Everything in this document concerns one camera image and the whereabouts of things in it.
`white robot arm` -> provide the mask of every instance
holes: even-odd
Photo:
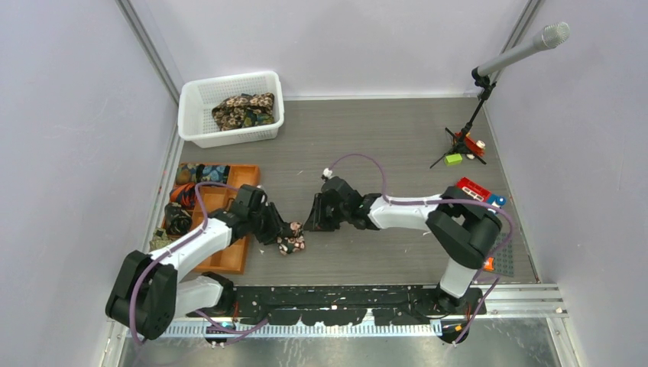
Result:
[[[211,272],[181,282],[189,272],[210,255],[237,240],[254,234],[260,243],[276,244],[277,237],[294,236],[265,192],[243,185],[227,210],[209,213],[206,222],[165,248],[150,254],[133,251],[126,256],[105,307],[108,317],[129,324],[129,304],[134,285],[153,259],[169,254],[148,274],[137,295],[135,326],[142,336],[156,339],[174,317],[194,310],[211,308],[223,313],[235,302],[234,284]]]
[[[322,176],[325,183],[315,195],[304,225],[306,231],[334,231],[341,222],[357,229],[392,227],[430,231],[450,255],[439,282],[437,304],[448,313],[461,309],[463,297],[483,266],[501,230],[501,221],[488,209],[461,204],[437,204],[439,200],[470,200],[458,187],[444,194],[418,198],[383,198],[379,193],[361,196],[340,177]],[[459,224],[453,218],[462,217]]]

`tripod stand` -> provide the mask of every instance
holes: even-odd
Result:
[[[477,68],[474,68],[472,71],[472,78],[475,80],[475,85],[483,88],[481,93],[479,94],[479,103],[477,104],[477,108],[475,111],[472,113],[472,117],[470,118],[470,121],[464,125],[462,130],[459,132],[458,135],[455,135],[452,131],[450,131],[449,128],[445,128],[445,132],[450,134],[452,136],[452,147],[444,153],[439,159],[434,161],[432,165],[429,167],[432,168],[436,166],[437,163],[439,163],[446,155],[450,154],[473,154],[475,158],[477,158],[482,164],[486,164],[486,161],[481,159],[479,156],[478,152],[474,151],[474,148],[471,148],[468,144],[466,144],[466,137],[468,133],[470,132],[470,129],[472,128],[472,123],[475,122],[475,118],[477,117],[477,114],[481,110],[481,107],[484,105],[484,102],[488,100],[488,97],[491,96],[491,92],[493,91],[493,88],[497,85],[497,83],[492,83],[491,80],[488,78],[488,76],[480,76],[477,73]]]

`gray metal floor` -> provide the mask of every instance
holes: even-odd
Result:
[[[173,365],[202,367],[355,367],[559,366],[546,319],[475,320],[470,336],[457,349],[429,336],[361,338],[246,339],[211,349],[204,339],[159,339],[147,343],[138,362],[130,339],[120,366]]]
[[[486,143],[488,165],[464,159],[458,166],[428,169],[450,145],[443,128],[458,131],[470,118],[476,99],[369,99],[285,102],[285,123],[276,139],[201,149],[184,145],[182,162],[258,164],[261,183],[284,220],[305,221],[325,167],[348,153],[363,153],[383,164],[393,196],[441,193],[461,177],[491,192],[510,196],[486,118],[480,113],[472,136]],[[378,169],[362,158],[335,167],[361,194],[379,192]],[[513,200],[504,207],[517,218]],[[240,285],[280,284],[434,284],[448,255],[432,235],[408,229],[307,232],[306,251],[289,256],[275,246],[252,242]],[[514,278],[535,282],[520,230],[514,233]]]

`orange wooden tray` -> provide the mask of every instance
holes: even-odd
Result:
[[[199,162],[197,164],[221,164],[221,163],[203,163]],[[227,184],[232,187],[241,187],[243,184],[248,184],[252,186],[257,186],[261,179],[261,170],[259,166],[252,164],[227,164],[229,166],[229,176],[227,179]],[[236,197],[236,192],[234,190],[226,189],[224,187],[201,187],[200,194],[203,201],[205,202],[205,207],[207,212],[212,212],[219,208],[225,208],[228,205],[230,199]],[[203,212],[200,210],[200,206],[196,203],[192,209],[188,209],[187,212],[191,215],[191,229],[195,229],[200,223],[203,222]],[[214,255],[209,256],[205,261],[201,262],[193,270],[198,272],[204,271],[213,271],[215,273],[227,273],[227,274],[243,274],[245,272],[245,261],[248,257],[248,245],[250,243],[251,236],[248,235],[243,239],[239,239],[237,242],[234,242],[231,246],[226,248],[223,251],[216,252]]]

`silver microphone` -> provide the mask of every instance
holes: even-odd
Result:
[[[475,69],[479,76],[487,76],[537,52],[552,50],[567,41],[567,38],[569,38],[569,26],[564,21],[547,25],[530,40],[511,48]]]

